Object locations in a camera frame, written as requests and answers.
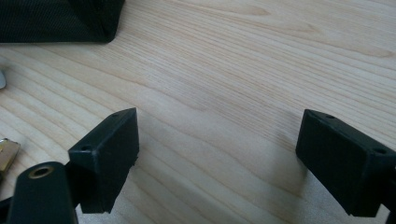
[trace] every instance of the wood grain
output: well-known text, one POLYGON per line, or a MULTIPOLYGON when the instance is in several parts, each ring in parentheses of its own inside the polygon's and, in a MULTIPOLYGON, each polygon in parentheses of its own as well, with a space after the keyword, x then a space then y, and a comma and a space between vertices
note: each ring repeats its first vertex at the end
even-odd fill
POLYGON ((392 0, 127 0, 107 45, 0 46, 2 183, 137 107, 141 152, 110 215, 80 223, 384 223, 346 215, 296 159, 305 108, 396 148, 392 0))

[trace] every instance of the black case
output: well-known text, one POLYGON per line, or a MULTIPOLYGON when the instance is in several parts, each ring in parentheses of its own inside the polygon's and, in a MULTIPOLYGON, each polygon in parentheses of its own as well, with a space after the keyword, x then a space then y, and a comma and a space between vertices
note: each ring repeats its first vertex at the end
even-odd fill
POLYGON ((0 42, 110 42, 124 0, 0 0, 0 42))

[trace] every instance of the hole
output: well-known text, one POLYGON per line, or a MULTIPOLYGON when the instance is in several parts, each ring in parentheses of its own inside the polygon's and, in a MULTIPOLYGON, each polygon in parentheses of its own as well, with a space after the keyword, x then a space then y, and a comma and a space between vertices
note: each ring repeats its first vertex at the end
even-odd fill
POLYGON ((87 150, 90 150, 90 149, 91 149, 91 146, 90 145, 86 145, 86 146, 83 146, 81 148, 81 151, 87 151, 87 150))
POLYGON ((29 178, 31 179, 38 179, 41 177, 44 177, 46 175, 49 175, 52 173, 53 167, 52 166, 42 166, 34 169, 32 172, 29 174, 29 178))
POLYGON ((387 154, 387 151, 383 148, 375 148, 374 152, 379 153, 379 154, 387 154))

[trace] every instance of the black plastic part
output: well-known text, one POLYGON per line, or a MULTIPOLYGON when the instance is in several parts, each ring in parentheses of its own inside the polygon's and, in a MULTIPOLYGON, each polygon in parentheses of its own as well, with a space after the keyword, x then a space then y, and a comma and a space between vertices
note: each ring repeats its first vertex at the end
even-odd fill
POLYGON ((392 176, 389 177, 384 189, 384 196, 382 200, 382 204, 384 204, 393 214, 389 214, 390 217, 393 217, 396 223, 396 170, 393 171, 392 176))
POLYGON ((396 214, 390 212, 386 224, 396 224, 396 214))
POLYGON ((305 110, 296 153, 349 215, 375 217, 396 153, 331 115, 305 110))
POLYGON ((102 121, 69 150, 74 204, 80 202, 83 213, 110 213, 138 152, 135 108, 102 121))
POLYGON ((41 163, 18 176, 7 223, 78 223, 61 163, 41 163))
POLYGON ((0 42, 110 42, 124 0, 1 0, 0 42))
POLYGON ((7 198, 0 202, 0 223, 5 223, 7 221, 11 200, 12 198, 7 198))

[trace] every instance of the dark green object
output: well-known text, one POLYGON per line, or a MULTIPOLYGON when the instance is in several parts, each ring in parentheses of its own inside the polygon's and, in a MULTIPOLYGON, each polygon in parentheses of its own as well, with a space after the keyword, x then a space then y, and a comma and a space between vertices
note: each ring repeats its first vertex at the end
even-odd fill
POLYGON ((375 217, 396 166, 393 150, 340 119, 305 110, 296 153, 349 215, 375 217))
POLYGON ((83 213, 110 213, 138 152, 136 109, 112 114, 69 150, 66 166, 45 162, 23 172, 13 198, 0 202, 0 220, 78 223, 78 204, 83 213))
POLYGON ((1 0, 0 42, 110 42, 124 0, 1 0))

